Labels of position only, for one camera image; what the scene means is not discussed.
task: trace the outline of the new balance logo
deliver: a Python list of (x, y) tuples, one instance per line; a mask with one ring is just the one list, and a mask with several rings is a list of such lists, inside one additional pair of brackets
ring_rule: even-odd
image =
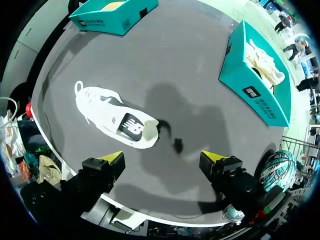
[(122, 126), (124, 128), (127, 128), (128, 131), (130, 131), (131, 133), (133, 133), (135, 135), (139, 135), (144, 128), (143, 125), (141, 125), (138, 122), (135, 122), (135, 120), (133, 120), (133, 119), (126, 121), (124, 124), (122, 124)]

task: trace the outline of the shoe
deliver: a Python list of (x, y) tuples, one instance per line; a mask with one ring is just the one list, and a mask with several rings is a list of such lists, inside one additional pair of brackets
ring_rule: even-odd
[(74, 85), (75, 103), (89, 120), (107, 136), (137, 149), (151, 148), (159, 137), (159, 122), (146, 113), (126, 106), (112, 90)]

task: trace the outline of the person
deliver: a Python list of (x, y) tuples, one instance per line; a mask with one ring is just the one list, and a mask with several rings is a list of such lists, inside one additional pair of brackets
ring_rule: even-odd
[(295, 44), (287, 46), (285, 49), (283, 49), (283, 52), (285, 53), (289, 50), (293, 50), (292, 56), (288, 59), (291, 62), (296, 55), (298, 55), (298, 57), (301, 57), (305, 53), (306, 47), (308, 47), (308, 42), (306, 40), (296, 40)]
[(286, 16), (280, 15), (279, 17), (281, 21), (274, 28), (277, 34), (280, 33), (286, 27), (290, 28), (291, 27), (290, 19), (292, 19), (290, 16), (286, 17)]
[(304, 91), (306, 89), (318, 89), (320, 88), (319, 83), (319, 74), (317, 73), (314, 77), (306, 78), (300, 82), (299, 85), (296, 86), (299, 92)]

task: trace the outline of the red object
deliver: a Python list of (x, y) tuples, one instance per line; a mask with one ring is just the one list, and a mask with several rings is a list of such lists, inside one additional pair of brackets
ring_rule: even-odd
[(26, 106), (25, 106), (25, 112), (26, 112), (26, 115), (29, 117), (29, 118), (33, 118), (32, 116), (32, 113), (31, 113), (31, 102), (29, 102)]

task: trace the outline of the cable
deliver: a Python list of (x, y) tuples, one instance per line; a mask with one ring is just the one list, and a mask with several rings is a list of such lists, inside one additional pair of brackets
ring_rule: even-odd
[(11, 117), (6, 123), (4, 123), (4, 124), (2, 124), (2, 125), (0, 126), (0, 128), (3, 128), (3, 127), (6, 126), (8, 123), (12, 122), (12, 120), (15, 118), (15, 116), (16, 116), (16, 114), (17, 114), (17, 111), (18, 111), (18, 105), (17, 105), (16, 101), (13, 100), (11, 97), (0, 96), (0, 100), (9, 100), (9, 101), (13, 102), (14, 105), (15, 105), (15, 111), (14, 111), (12, 117)]

